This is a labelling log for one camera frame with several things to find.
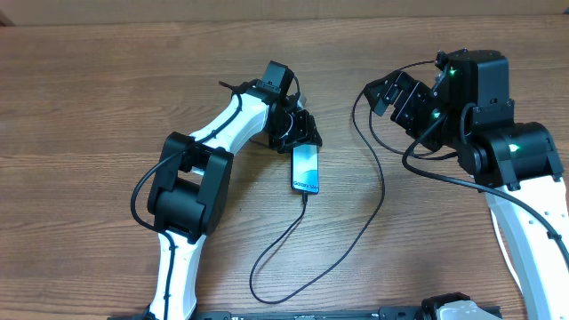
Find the blue Samsung Galaxy smartphone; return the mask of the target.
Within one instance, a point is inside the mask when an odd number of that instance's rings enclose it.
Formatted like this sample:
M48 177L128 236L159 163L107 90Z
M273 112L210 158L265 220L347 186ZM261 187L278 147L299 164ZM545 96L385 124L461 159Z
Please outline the blue Samsung Galaxy smartphone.
M293 190L311 195L319 193L318 145L301 145L292 152Z

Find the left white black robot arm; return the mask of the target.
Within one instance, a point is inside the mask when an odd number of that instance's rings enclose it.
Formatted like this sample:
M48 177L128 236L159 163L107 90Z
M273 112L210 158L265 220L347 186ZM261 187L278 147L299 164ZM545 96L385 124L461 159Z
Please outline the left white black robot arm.
M203 129L171 133L154 171L148 211L154 215L161 255L156 294L145 319L189 319L196 310L196 278L205 239L224 212L233 160L254 135L268 134L268 147L292 156L291 187L304 196L319 191L314 117L284 64L271 61L262 78L231 89L228 106Z

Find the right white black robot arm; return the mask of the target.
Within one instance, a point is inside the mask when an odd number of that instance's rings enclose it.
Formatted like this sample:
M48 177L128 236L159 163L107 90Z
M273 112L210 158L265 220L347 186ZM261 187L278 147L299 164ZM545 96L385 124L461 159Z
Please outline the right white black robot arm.
M568 316L568 205L555 141L539 123L519 123L509 63L495 50L440 52L432 86L404 68L367 84L370 110L389 114L415 145L448 147L485 195L505 261L532 319Z

